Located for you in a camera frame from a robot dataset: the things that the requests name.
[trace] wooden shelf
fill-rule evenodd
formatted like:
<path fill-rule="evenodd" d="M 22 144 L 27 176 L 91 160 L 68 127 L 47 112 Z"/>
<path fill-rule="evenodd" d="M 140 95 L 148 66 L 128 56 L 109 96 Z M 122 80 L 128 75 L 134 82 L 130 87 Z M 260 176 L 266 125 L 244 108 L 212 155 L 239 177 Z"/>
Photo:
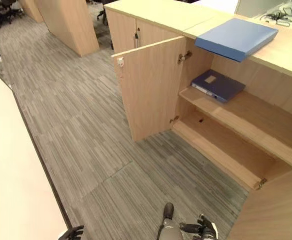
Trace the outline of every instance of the wooden shelf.
<path fill-rule="evenodd" d="M 222 104 L 188 87 L 179 95 L 225 127 L 292 166 L 292 115 L 245 91 Z"/>
<path fill-rule="evenodd" d="M 276 163 L 258 147 L 197 111 L 176 122 L 172 129 L 239 184 L 244 182 L 252 189 Z"/>

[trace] cabinet door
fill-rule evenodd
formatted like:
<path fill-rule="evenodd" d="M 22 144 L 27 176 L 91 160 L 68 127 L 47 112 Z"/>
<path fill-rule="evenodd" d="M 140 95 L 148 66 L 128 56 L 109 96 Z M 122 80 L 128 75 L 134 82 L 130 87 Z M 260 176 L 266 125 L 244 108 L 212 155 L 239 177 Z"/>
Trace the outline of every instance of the cabinet door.
<path fill-rule="evenodd" d="M 178 64 L 180 54 L 193 56 Z M 139 141 L 172 127 L 181 86 L 210 68 L 211 53 L 179 36 L 114 55 L 132 138 Z M 118 61 L 123 58 L 123 66 Z"/>
<path fill-rule="evenodd" d="M 135 40 L 136 19 L 106 9 L 107 21 L 115 53 L 137 48 Z"/>
<path fill-rule="evenodd" d="M 178 33 L 166 30 L 162 27 L 150 24 L 139 19 L 136 20 L 136 29 L 139 36 L 139 47 L 180 36 L 180 34 Z"/>

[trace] blue binder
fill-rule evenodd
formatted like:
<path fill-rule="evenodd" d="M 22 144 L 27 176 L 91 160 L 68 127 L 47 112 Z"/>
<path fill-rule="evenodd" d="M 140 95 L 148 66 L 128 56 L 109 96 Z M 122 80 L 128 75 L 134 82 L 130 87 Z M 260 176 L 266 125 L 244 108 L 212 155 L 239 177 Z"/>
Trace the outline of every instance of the blue binder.
<path fill-rule="evenodd" d="M 278 33 L 278 29 L 233 18 L 199 35 L 195 45 L 212 53 L 243 61 Z"/>

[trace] wall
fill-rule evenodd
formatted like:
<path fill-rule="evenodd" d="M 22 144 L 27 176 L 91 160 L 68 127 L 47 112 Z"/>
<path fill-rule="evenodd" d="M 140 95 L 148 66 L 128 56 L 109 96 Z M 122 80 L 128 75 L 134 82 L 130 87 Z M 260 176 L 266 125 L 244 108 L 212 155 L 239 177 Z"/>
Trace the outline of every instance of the wall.
<path fill-rule="evenodd" d="M 288 0 L 239 0 L 236 13 L 246 17 L 255 17 Z"/>
<path fill-rule="evenodd" d="M 0 240 L 57 240 L 66 228 L 13 92 L 0 79 Z"/>

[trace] wooden desk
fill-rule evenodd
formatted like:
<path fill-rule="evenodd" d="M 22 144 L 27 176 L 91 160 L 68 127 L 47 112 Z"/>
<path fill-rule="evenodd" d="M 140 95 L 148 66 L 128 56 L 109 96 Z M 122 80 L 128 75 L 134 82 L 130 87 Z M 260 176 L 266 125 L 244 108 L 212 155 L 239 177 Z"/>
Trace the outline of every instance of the wooden desk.
<path fill-rule="evenodd" d="M 114 68 L 135 141 L 172 129 L 248 190 L 267 181 L 265 188 L 269 184 L 277 194 L 283 175 L 292 180 L 291 29 L 276 26 L 275 39 L 239 63 L 196 47 L 195 38 L 233 17 L 254 20 L 172 0 L 120 0 L 105 8 Z M 188 51 L 192 56 L 179 62 Z M 221 104 L 189 87 L 209 69 L 244 83 L 245 91 Z M 263 209 L 275 201 L 272 196 L 263 198 Z M 274 216 L 289 207 L 281 199 L 281 208 L 269 210 Z M 247 236 L 245 216 L 238 224 L 246 227 Z M 281 221 L 289 222 L 292 212 L 287 218 Z M 236 226 L 232 236 L 241 239 L 242 229 Z"/>
<path fill-rule="evenodd" d="M 37 23 L 44 21 L 40 10 L 38 9 L 35 0 L 19 0 L 20 5 L 24 9 L 25 13 L 34 19 Z"/>
<path fill-rule="evenodd" d="M 78 55 L 100 49 L 85 0 L 36 0 L 36 4 L 49 31 Z"/>

